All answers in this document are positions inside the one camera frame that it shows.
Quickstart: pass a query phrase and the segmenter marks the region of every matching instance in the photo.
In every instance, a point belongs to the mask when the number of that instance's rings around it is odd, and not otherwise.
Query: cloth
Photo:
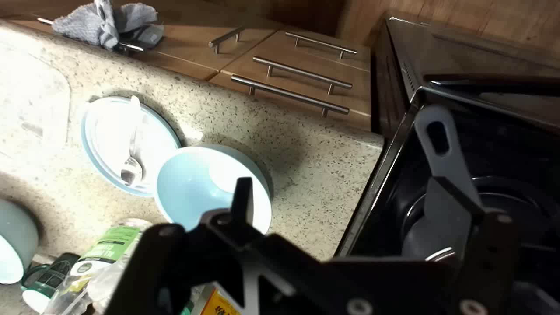
[[[162,29],[155,27],[157,13],[145,4],[126,4],[113,11],[115,31],[96,13],[94,4],[80,6],[68,17],[52,22],[56,34],[115,50],[122,39],[145,50],[154,48],[162,39]]]

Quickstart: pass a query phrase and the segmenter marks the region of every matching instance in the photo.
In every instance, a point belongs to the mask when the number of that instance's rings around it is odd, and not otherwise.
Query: white cup
[[[0,200],[0,284],[22,279],[38,248],[33,220],[21,207]]]

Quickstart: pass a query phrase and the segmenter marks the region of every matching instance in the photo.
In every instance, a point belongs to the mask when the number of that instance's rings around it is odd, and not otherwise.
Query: light blue cup
[[[17,206],[0,200],[0,284],[22,279],[38,248],[31,218]]]
[[[252,227],[266,234],[271,223],[271,202],[264,176],[253,162],[231,148],[178,150],[159,171],[155,202],[169,223],[190,232],[204,213],[231,207],[239,178],[252,178]]]

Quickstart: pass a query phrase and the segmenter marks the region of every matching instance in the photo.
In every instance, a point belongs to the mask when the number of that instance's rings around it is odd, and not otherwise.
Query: yellow label
[[[239,312],[234,311],[225,298],[213,291],[201,315],[239,315]]]

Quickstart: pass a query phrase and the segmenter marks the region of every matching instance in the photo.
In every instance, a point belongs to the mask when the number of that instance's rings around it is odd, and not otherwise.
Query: speckled countertop
[[[56,153],[43,160],[0,155],[0,195],[26,206],[40,221],[40,255],[82,255],[119,220],[164,221],[154,200],[110,186],[82,153],[80,116],[98,97],[134,94],[168,120],[187,146],[224,144],[250,157],[273,186],[269,232],[318,260],[334,255],[379,157],[376,136],[343,130],[61,38],[0,22],[1,48],[45,64],[70,88],[66,129],[61,129],[64,143]],[[24,85],[31,90],[45,83],[36,78]]]

